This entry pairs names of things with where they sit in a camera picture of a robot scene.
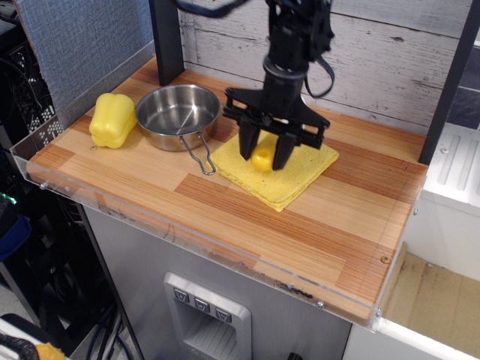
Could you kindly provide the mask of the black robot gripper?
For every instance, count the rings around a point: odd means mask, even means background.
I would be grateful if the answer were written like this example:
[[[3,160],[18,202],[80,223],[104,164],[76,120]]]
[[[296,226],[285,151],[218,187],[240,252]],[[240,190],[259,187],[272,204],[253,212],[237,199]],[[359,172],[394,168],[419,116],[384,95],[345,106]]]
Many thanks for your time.
[[[294,147],[304,144],[319,149],[330,123],[310,109],[292,84],[267,79],[262,89],[227,88],[224,115],[239,126],[240,155],[248,160],[260,131],[278,136],[273,170],[282,170]]]

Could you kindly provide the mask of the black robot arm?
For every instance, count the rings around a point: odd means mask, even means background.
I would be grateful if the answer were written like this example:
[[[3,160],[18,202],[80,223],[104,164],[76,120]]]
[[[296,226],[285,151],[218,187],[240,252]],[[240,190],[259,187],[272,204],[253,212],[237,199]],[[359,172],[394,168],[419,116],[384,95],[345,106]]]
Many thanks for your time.
[[[308,69],[318,63],[335,75],[323,59],[334,37],[330,1],[269,1],[269,51],[263,62],[261,89],[227,88],[223,114],[239,126],[239,151],[251,158],[260,131],[277,135],[273,170],[281,170],[293,149],[304,144],[319,149],[330,123],[309,108],[301,92],[309,89]]]

